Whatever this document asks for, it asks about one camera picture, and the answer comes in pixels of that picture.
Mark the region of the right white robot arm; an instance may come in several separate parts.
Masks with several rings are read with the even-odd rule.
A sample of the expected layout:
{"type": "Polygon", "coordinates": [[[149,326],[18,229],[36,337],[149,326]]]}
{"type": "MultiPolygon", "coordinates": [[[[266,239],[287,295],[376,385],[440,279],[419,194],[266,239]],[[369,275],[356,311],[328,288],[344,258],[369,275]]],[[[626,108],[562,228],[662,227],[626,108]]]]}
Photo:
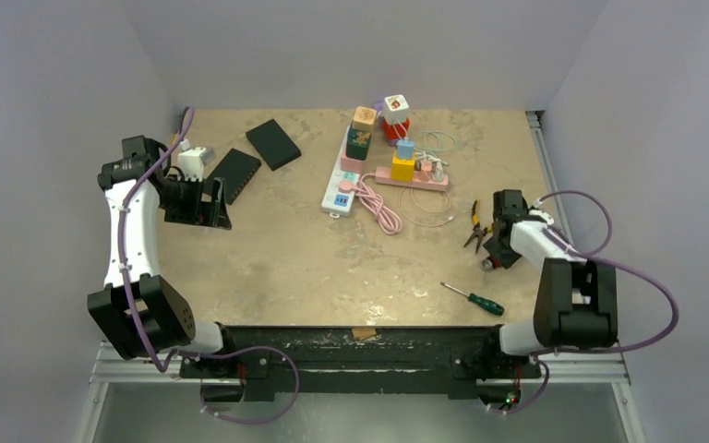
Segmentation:
{"type": "Polygon", "coordinates": [[[564,241],[555,221],[523,193],[505,189],[493,194],[491,237],[486,265],[509,269],[520,259],[540,272],[533,316],[499,328],[499,340],[484,347],[485,370],[502,376],[518,356],[543,350],[608,348],[618,340],[616,270],[587,259],[564,241]]]}

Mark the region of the green handled screwdriver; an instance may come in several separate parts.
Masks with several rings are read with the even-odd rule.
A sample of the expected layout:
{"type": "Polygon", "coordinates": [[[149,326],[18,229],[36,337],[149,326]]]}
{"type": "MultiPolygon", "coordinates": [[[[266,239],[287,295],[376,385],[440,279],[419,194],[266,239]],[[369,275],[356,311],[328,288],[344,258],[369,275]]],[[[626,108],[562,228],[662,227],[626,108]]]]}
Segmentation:
{"type": "Polygon", "coordinates": [[[476,293],[467,293],[467,292],[460,290],[460,289],[458,289],[458,288],[456,288],[444,281],[442,281],[440,283],[440,285],[450,291],[453,291],[456,294],[463,296],[468,302],[470,302],[474,305],[477,305],[478,307],[485,310],[486,312],[488,312],[491,315],[501,317],[505,313],[505,308],[501,304],[499,304],[493,300],[487,299],[487,298],[480,296],[476,293]]]}

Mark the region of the white power strip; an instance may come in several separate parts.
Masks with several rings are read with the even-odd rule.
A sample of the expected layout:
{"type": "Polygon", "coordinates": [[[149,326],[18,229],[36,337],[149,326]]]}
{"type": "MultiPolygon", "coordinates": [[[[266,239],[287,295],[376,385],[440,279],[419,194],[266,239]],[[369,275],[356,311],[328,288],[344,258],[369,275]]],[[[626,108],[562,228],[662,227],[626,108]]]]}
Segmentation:
{"type": "Polygon", "coordinates": [[[348,217],[351,214],[355,202],[356,184],[361,177],[359,173],[346,172],[342,168],[342,158],[350,129],[350,126],[344,129],[341,146],[320,204],[321,210],[333,219],[348,217]]]}

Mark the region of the yellow handled pliers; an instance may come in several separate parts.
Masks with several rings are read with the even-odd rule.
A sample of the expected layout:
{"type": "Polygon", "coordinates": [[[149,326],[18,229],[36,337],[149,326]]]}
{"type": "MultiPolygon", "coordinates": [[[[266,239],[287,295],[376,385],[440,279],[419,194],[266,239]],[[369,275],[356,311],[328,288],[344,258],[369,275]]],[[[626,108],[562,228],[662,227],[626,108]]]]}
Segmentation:
{"type": "Polygon", "coordinates": [[[474,252],[477,254],[483,247],[484,242],[489,234],[492,234],[492,225],[483,224],[479,216],[479,209],[481,206],[481,200],[476,199],[471,207],[470,216],[472,223],[472,231],[468,239],[464,242],[463,246],[467,247],[471,243],[475,243],[474,252]]]}

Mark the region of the red handled adjustable wrench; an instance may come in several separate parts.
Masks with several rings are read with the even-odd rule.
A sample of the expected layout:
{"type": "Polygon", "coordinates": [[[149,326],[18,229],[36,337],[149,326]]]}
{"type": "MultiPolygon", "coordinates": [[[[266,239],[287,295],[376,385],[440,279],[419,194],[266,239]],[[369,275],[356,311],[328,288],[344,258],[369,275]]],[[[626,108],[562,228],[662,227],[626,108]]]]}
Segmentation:
{"type": "Polygon", "coordinates": [[[494,257],[486,257],[484,258],[480,264],[480,269],[483,272],[490,272],[495,269],[500,269],[502,267],[501,263],[495,259],[494,257]]]}

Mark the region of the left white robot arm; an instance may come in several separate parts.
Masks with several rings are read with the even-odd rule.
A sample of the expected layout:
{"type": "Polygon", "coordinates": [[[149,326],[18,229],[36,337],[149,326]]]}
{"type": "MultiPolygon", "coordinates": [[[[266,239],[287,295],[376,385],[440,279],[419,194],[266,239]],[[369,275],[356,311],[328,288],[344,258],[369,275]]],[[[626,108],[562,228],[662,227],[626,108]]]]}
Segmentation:
{"type": "Polygon", "coordinates": [[[204,199],[208,148],[179,144],[172,157],[159,141],[135,136],[122,141],[122,159],[108,162],[97,176],[111,221],[111,252],[102,290],[87,297],[89,314],[105,338],[126,359],[164,350],[203,353],[215,377],[228,377],[238,352],[226,344],[223,326],[197,320],[186,299],[162,276],[157,217],[166,222],[229,230],[217,179],[204,199]]]}

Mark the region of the black ribbed box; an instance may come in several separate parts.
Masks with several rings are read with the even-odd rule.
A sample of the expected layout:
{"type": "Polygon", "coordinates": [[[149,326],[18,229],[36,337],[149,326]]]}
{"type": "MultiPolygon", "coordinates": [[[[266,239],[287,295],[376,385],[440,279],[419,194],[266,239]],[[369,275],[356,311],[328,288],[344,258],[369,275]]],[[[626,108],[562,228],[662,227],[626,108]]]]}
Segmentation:
{"type": "Polygon", "coordinates": [[[230,149],[204,180],[203,192],[213,197],[215,179],[224,181],[223,198],[232,205],[261,167],[261,160],[237,149],[230,149]]]}

